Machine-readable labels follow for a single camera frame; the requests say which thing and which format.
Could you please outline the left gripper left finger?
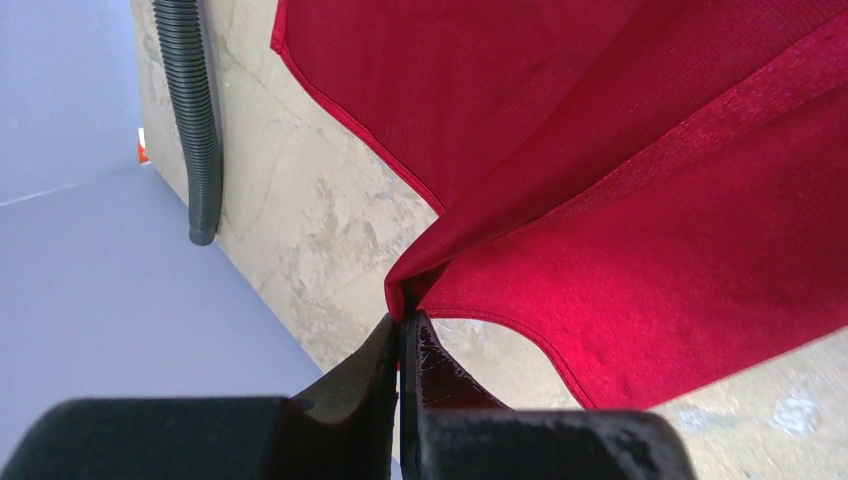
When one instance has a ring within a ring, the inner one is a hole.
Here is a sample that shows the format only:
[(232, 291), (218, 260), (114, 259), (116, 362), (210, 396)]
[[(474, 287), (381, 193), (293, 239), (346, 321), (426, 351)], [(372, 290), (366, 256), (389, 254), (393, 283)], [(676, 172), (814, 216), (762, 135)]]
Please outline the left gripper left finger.
[(75, 399), (42, 415), (5, 479), (387, 479), (397, 328), (381, 320), (295, 396)]

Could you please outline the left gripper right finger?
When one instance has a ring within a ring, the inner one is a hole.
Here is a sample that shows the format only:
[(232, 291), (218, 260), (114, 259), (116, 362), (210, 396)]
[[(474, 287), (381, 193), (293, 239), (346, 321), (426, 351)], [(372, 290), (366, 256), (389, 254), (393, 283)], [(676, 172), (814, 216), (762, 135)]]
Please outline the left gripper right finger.
[(423, 312), (403, 320), (400, 465), (406, 479), (693, 479), (662, 417), (514, 410), (443, 347)]

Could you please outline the red cloth napkin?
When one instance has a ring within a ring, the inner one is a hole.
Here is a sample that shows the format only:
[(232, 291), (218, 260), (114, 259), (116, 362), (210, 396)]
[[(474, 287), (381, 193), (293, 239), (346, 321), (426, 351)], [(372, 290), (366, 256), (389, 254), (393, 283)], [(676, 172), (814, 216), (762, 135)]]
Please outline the red cloth napkin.
[(282, 1), (272, 49), (435, 211), (394, 320), (647, 408), (847, 324), (843, 1)]

